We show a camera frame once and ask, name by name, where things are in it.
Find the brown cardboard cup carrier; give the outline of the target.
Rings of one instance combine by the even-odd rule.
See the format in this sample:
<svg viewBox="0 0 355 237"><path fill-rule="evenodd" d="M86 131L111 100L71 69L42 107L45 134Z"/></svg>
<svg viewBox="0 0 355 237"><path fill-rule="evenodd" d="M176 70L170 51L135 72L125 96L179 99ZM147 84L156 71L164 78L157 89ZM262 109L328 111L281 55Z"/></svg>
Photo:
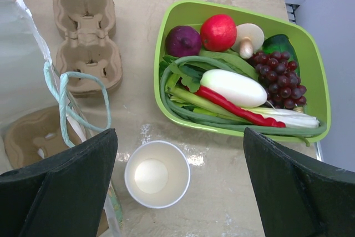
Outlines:
<svg viewBox="0 0 355 237"><path fill-rule="evenodd" d="M60 129L59 107L48 107L16 120L6 131L4 148L15 169L67 150Z"/></svg>

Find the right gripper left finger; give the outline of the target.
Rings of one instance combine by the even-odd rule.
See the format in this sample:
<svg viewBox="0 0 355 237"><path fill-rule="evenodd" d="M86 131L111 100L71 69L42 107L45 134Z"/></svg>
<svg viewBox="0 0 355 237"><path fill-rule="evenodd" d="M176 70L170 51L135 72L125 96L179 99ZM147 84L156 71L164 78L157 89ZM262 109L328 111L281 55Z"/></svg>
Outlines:
<svg viewBox="0 0 355 237"><path fill-rule="evenodd" d="M117 148L107 129L1 174L1 236L96 236Z"/></svg>

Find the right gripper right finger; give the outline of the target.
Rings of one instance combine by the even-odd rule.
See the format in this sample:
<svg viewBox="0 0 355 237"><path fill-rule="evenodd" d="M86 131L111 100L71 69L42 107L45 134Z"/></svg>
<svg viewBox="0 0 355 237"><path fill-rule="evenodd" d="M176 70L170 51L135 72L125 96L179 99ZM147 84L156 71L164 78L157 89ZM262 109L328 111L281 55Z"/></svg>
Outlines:
<svg viewBox="0 0 355 237"><path fill-rule="evenodd" d="M243 146L266 236L354 236L354 172L250 128Z"/></svg>

